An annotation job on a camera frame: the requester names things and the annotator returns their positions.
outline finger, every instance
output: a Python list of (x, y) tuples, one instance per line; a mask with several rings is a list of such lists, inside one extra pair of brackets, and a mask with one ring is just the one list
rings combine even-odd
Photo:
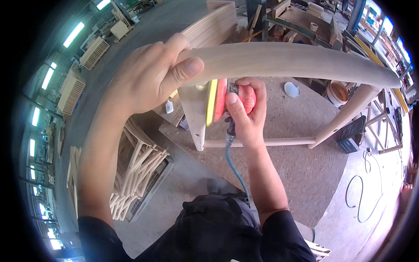
[(186, 36), (181, 33), (176, 33), (172, 35), (169, 40), (166, 42), (166, 49), (169, 54), (172, 54), (174, 57), (173, 62), (176, 61), (178, 54), (186, 49), (190, 49), (190, 45)]
[(235, 83), (241, 86), (250, 85), (253, 87), (253, 89), (255, 90), (255, 95), (256, 95), (256, 105), (249, 115), (255, 121), (257, 121), (258, 119), (265, 119), (266, 117), (265, 83), (258, 78), (252, 78), (252, 77), (245, 77), (245, 78), (238, 79)]
[(236, 127), (245, 128), (250, 122), (249, 117), (244, 110), (243, 103), (240, 101), (236, 93), (228, 93), (225, 95), (225, 106), (230, 116), (233, 118)]
[(190, 57), (172, 67), (163, 78), (160, 88), (161, 93), (168, 96), (182, 84), (204, 69), (204, 61), (197, 57)]

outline wooden stretcher rail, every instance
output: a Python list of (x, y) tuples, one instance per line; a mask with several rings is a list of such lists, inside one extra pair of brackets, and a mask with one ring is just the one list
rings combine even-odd
[(222, 44), (183, 51), (176, 63), (188, 57), (201, 58), (205, 68), (184, 86), (220, 78), (279, 76), (363, 83), (376, 90), (400, 88), (399, 78), (390, 69), (358, 56), (306, 44)]
[[(268, 138), (264, 139), (265, 146), (275, 145), (309, 145), (316, 142), (315, 137), (295, 137), (295, 138)], [(206, 140), (204, 148), (223, 148), (225, 147), (225, 140)], [(233, 141), (232, 148), (243, 147), (243, 144), (235, 140)]]

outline concrete floor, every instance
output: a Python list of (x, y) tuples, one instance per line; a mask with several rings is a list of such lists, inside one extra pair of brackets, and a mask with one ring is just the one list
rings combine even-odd
[[(204, 0), (166, 0), (163, 4), (144, 14), (135, 29), (129, 32), (119, 44), (113, 43), (112, 40), (108, 41), (111, 46), (97, 63), (96, 68), (90, 72), (86, 70), (82, 72), (86, 80), (85, 94), (74, 114), (66, 121), (62, 157), (54, 157), (56, 212), (63, 232), (78, 231), (75, 213), (65, 186), (69, 148), (71, 145), (83, 145), (99, 101), (115, 70), (133, 49), (148, 43), (164, 41), (173, 33), (180, 32), (206, 13)], [(168, 149), (176, 165), (155, 193), (138, 221), (132, 224), (121, 221), (115, 222), (116, 232), (131, 257), (139, 255), (172, 226), (181, 210), (183, 201), (190, 201), (198, 195), (206, 194), (206, 179), (217, 179), (226, 192), (237, 190), (157, 132), (160, 123), (163, 121), (157, 114), (148, 112), (135, 117), (141, 128), (158, 145)], [(378, 133), (383, 139), (385, 125), (377, 122), (375, 128), (379, 130)], [(403, 156), (403, 163), (407, 163), (405, 158), (408, 155), (410, 134), (409, 122), (406, 117), (403, 119), (403, 132), (404, 148), (400, 152)], [(389, 135), (388, 141), (392, 143), (391, 135)], [(327, 261), (367, 260), (381, 245), (394, 218), (397, 208), (397, 192), (402, 179), (402, 162), (399, 151), (378, 155), (377, 143), (369, 132), (366, 133), (362, 146), (373, 149), (380, 168), (373, 158), (367, 158), (372, 166), (371, 172), (367, 174), (362, 151), (349, 155), (338, 189), (316, 226), (315, 242), (332, 250)], [(380, 172), (385, 194), (371, 218), (365, 223), (359, 223), (356, 218), (357, 208), (348, 208), (345, 204), (347, 184), (354, 175), (360, 175), (364, 179), (360, 216), (361, 219), (366, 219), (381, 195)], [(360, 193), (360, 183), (354, 181), (348, 193), (350, 205), (358, 206)], [(301, 224), (297, 225), (304, 238), (312, 240), (312, 230)]]

